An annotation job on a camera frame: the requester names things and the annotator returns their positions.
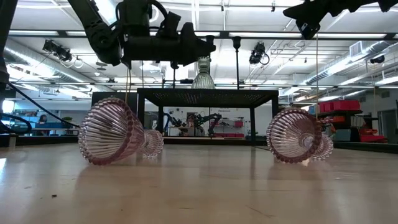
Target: pole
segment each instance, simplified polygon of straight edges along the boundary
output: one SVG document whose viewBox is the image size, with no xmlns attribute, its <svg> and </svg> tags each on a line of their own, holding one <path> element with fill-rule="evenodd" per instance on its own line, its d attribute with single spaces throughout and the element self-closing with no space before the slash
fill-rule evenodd
<svg viewBox="0 0 398 224">
<path fill-rule="evenodd" d="M 238 90 L 239 90 L 239 50 L 236 49 L 236 83 L 238 84 Z"/>
<path fill-rule="evenodd" d="M 239 48 L 241 47 L 242 37 L 232 37 L 232 41 L 234 44 L 235 52 L 236 52 L 236 83 L 239 90 Z"/>
</svg>

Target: wire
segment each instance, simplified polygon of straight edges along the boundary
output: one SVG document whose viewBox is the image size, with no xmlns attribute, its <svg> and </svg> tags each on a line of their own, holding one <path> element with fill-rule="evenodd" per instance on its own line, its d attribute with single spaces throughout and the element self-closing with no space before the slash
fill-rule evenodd
<svg viewBox="0 0 398 224">
<path fill-rule="evenodd" d="M 130 78 L 130 85 L 129 85 L 129 93 L 131 91 L 131 70 L 129 69 L 129 78 Z"/>
<path fill-rule="evenodd" d="M 267 63 L 262 63 L 262 62 L 260 61 L 260 64 L 261 64 L 261 65 L 268 65 L 269 62 L 271 61 L 270 58 L 269 58 L 269 56 L 268 56 L 267 54 L 265 54 L 265 56 L 268 58 L 268 62 L 267 62 Z"/>
<path fill-rule="evenodd" d="M 141 66 L 142 66 L 142 87 L 144 87 L 144 61 L 141 61 Z"/>
<path fill-rule="evenodd" d="M 25 123 L 27 125 L 27 129 L 25 131 L 15 131 L 15 130 L 13 130 L 11 128 L 8 128 L 5 124 L 3 124 L 0 121 L 0 134 L 1 134 L 1 131 L 2 131 L 1 129 L 2 128 L 3 128 L 3 130 L 5 130 L 5 131 L 7 131 L 9 133 L 15 133 L 15 134 L 27 134 L 27 133 L 29 133 L 32 130 L 32 125 L 30 124 L 30 122 L 25 120 L 25 119 L 23 119 L 23 118 L 20 118 L 20 117 L 11 115 L 11 114 L 5 114 L 5 113 L 0 113 L 0 117 L 8 117 L 8 118 L 17 119 L 17 120 L 22 121 L 23 123 Z"/>
<path fill-rule="evenodd" d="M 65 121 L 64 119 L 59 118 L 57 115 L 55 115 L 55 114 L 51 113 L 50 111 L 46 110 L 44 107 L 40 106 L 38 103 L 36 103 L 34 100 L 32 100 L 32 98 L 30 98 L 30 97 L 27 96 L 25 93 L 23 93 L 22 91 L 20 91 L 20 90 L 19 90 L 17 87 L 15 87 L 11 82 L 8 82 L 7 84 L 8 84 L 11 88 L 15 89 L 15 91 L 17 91 L 19 94 L 21 94 L 24 98 L 28 99 L 30 102 L 32 102 L 34 105 L 36 105 L 38 108 L 44 110 L 46 113 L 48 113 L 49 115 L 53 116 L 55 119 L 57 119 L 57 120 L 59 120 L 59 121 L 61 121 L 61 122 L 64 122 L 64 123 L 66 123 L 66 124 L 72 125 L 73 127 L 80 128 L 79 125 L 72 124 L 72 123 L 70 123 L 70 122 L 68 122 L 68 121 Z"/>
<path fill-rule="evenodd" d="M 127 84 L 128 84 L 128 83 L 129 83 L 129 68 L 127 68 L 127 73 L 126 73 L 126 96 L 124 96 L 124 102 L 126 102 L 126 103 L 127 103 L 128 99 L 129 99 L 129 97 L 128 97 L 128 95 L 129 95 L 129 92 L 128 92 L 129 88 L 127 87 Z"/>
</svg>

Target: desk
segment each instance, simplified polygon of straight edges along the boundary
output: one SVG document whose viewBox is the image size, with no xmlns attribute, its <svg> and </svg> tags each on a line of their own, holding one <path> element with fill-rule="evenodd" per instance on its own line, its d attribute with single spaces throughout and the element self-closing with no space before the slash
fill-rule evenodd
<svg viewBox="0 0 398 224">
<path fill-rule="evenodd" d="M 74 131 L 79 132 L 79 130 L 78 128 L 32 128 L 32 131 L 54 131 L 54 134 L 56 134 L 57 131 L 71 131 L 73 134 Z"/>
</svg>

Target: pipe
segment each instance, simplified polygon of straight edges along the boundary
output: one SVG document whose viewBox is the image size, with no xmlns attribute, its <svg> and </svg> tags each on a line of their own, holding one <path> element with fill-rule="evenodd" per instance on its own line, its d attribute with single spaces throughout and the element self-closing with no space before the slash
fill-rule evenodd
<svg viewBox="0 0 398 224">
<path fill-rule="evenodd" d="M 4 48 L 4 57 L 11 58 L 12 63 L 19 63 L 29 65 L 32 69 L 38 71 L 37 73 L 46 73 L 49 77 L 52 75 L 59 75 L 59 81 L 63 82 L 87 82 L 94 83 L 92 80 L 70 68 L 65 68 L 59 62 L 43 56 L 17 42 L 8 39 L 6 47 Z M 101 88 L 102 91 L 114 91 L 111 88 Z"/>
<path fill-rule="evenodd" d="M 327 63 L 322 69 L 320 69 L 321 72 L 312 72 L 310 74 L 310 78 L 305 80 L 301 84 L 311 85 L 316 81 L 322 80 L 344 69 L 347 69 L 360 61 L 374 58 L 375 56 L 380 55 L 380 53 L 384 54 L 388 51 L 390 47 L 392 47 L 396 43 L 396 41 L 379 41 L 376 43 L 371 41 L 362 41 L 362 46 L 364 46 L 363 48 L 365 48 L 365 50 L 362 50 L 362 54 L 360 57 L 351 58 L 350 52 L 347 52 L 341 57 Z M 298 91 L 299 89 L 300 88 L 288 88 L 283 90 L 281 95 L 290 95 Z"/>
</svg>

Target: ventilation duct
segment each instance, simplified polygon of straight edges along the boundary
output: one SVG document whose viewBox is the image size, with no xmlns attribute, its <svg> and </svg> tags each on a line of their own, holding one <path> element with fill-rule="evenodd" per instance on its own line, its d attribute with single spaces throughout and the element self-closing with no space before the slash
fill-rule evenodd
<svg viewBox="0 0 398 224">
<path fill-rule="evenodd" d="M 312 72 L 310 78 L 301 83 L 301 85 L 312 85 L 313 83 L 329 77 L 333 74 L 343 71 L 358 62 L 368 60 L 385 54 L 389 51 L 390 47 L 395 45 L 396 41 L 359 41 L 350 47 L 350 51 L 340 56 L 339 58 L 327 63 L 323 68 Z M 282 91 L 281 95 L 291 95 L 298 91 L 300 88 L 292 87 Z"/>
<path fill-rule="evenodd" d="M 4 48 L 4 58 L 8 63 L 28 65 L 34 68 L 35 73 L 51 77 L 52 75 L 59 76 L 60 82 L 89 82 L 94 80 L 85 77 L 84 75 L 61 65 L 59 62 L 46 58 L 45 56 L 21 45 L 17 42 L 8 39 L 6 47 Z M 106 86 L 96 86 L 101 91 L 114 91 Z"/>
</svg>

